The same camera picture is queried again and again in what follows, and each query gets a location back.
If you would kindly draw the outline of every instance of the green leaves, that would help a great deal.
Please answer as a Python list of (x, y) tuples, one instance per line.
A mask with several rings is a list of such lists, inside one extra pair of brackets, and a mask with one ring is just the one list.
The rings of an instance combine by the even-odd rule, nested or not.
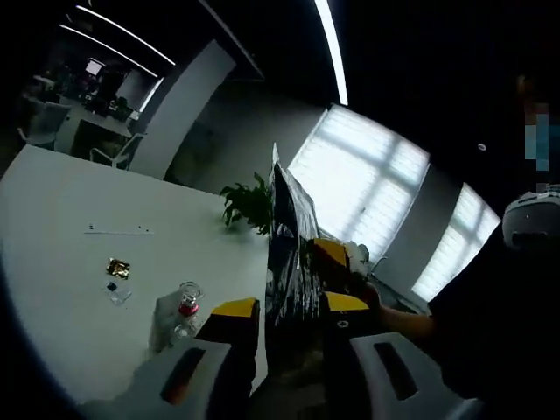
[(259, 228), (260, 235), (266, 235), (270, 231), (272, 218), (270, 191), (263, 177), (256, 172), (254, 177), (258, 186), (253, 189), (237, 182), (235, 187), (226, 186), (220, 191), (220, 195), (226, 199), (223, 218), (226, 226), (229, 226), (246, 217), (250, 225)]

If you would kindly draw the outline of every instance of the office desk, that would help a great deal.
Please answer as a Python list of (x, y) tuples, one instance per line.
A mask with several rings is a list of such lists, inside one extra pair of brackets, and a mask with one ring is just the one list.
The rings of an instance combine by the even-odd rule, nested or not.
[[(80, 127), (82, 121), (101, 127), (102, 129), (110, 131), (118, 136), (132, 136), (126, 123), (117, 121), (112, 116), (94, 114), (93, 112), (86, 110), (78, 101), (70, 100), (64, 97), (60, 98), (60, 103), (64, 105), (72, 105), (72, 110), (57, 134), (57, 151), (70, 154), (74, 146), (76, 133), (78, 132), (78, 128)], [(87, 149), (89, 150), (96, 146), (96, 144), (91, 144), (87, 147)]]
[[(156, 299), (187, 280), (206, 294), (202, 319), (224, 301), (261, 301), (254, 388), (261, 383), (268, 241), (224, 233), (222, 212), (212, 194), (33, 146), (19, 153), (0, 182), (6, 284), (25, 335), (77, 402), (127, 388)], [(154, 234), (84, 234), (89, 223)], [(130, 263), (122, 306), (103, 291), (110, 257)]]

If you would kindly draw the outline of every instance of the ceiling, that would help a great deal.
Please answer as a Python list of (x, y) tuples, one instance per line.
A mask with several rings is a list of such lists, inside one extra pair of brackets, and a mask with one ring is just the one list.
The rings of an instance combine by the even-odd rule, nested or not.
[[(272, 88), (319, 106), (338, 101), (313, 0), (207, 1)], [(239, 74), (258, 77), (196, 0), (160, 0), (149, 7), (130, 0), (91, 4), (177, 62), (217, 38), (240, 64)], [(539, 74), (557, 61), (551, 57), (557, 44), (546, 12), (529, 10), (526, 2), (490, 7), (471, 1), (447, 9), (440, 2), (431, 8), (426, 2), (398, 0), (329, 4), (350, 109), (425, 148), (434, 165), (471, 184), (497, 213), (536, 182), (535, 164), (523, 158), (523, 111), (515, 79), (521, 73)], [(171, 71), (167, 61), (100, 19), (79, 10), (70, 16), (74, 27), (89, 30), (152, 72)]]

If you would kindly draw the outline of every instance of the office chair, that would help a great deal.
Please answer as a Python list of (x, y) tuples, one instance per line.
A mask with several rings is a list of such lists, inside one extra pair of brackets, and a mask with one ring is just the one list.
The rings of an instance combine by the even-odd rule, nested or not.
[(17, 133), (27, 144), (33, 144), (51, 151), (55, 150), (56, 134), (66, 120), (72, 107), (45, 102), (31, 119), (29, 129), (17, 128)]
[[(124, 169), (127, 171), (130, 167), (130, 162), (132, 162), (132, 159), (137, 152), (138, 145), (144, 136), (145, 133), (136, 133), (114, 157), (110, 157), (103, 151), (93, 148), (89, 151), (89, 160), (96, 163), (110, 164), (114, 168)], [(98, 157), (101, 157), (101, 162), (100, 160), (95, 160), (95, 158)]]

